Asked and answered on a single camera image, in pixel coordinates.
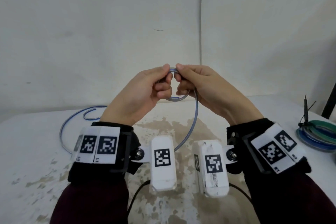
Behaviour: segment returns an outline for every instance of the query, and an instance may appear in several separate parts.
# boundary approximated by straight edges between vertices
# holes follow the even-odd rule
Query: white table
[[[293,138],[303,108],[279,96],[255,96],[251,101],[265,117],[277,121]],[[98,116],[103,110],[92,112]],[[134,126],[141,143],[158,134],[171,134],[181,141],[190,128],[195,111],[193,101],[158,104]],[[48,223],[62,190],[67,186],[71,167],[69,154],[61,148],[58,132],[71,111],[20,114],[0,124],[0,223]],[[325,120],[309,113],[311,120]],[[79,130],[90,125],[81,115],[64,130],[64,141],[73,148]],[[204,198],[197,193],[191,145],[194,140],[226,141],[228,123],[200,106],[199,120],[189,141],[176,152],[178,187],[175,191],[152,195],[143,188],[133,205],[129,222],[134,223],[258,223],[253,207],[231,189],[221,199]],[[309,174],[336,204],[335,156],[302,145],[313,169]],[[130,198],[139,185],[149,179],[149,165],[135,175],[126,175]],[[246,190],[242,175],[229,175],[230,182]]]

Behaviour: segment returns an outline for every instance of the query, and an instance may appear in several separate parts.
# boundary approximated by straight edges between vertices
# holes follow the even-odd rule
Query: white wall
[[[197,13],[198,0],[0,0],[0,110],[107,104],[141,70],[198,64]]]
[[[202,0],[203,63],[246,95],[321,112],[336,82],[336,0]]]
[[[203,64],[320,112],[336,0],[202,0]],[[199,63],[198,0],[0,0],[0,113],[107,104],[137,72]]]

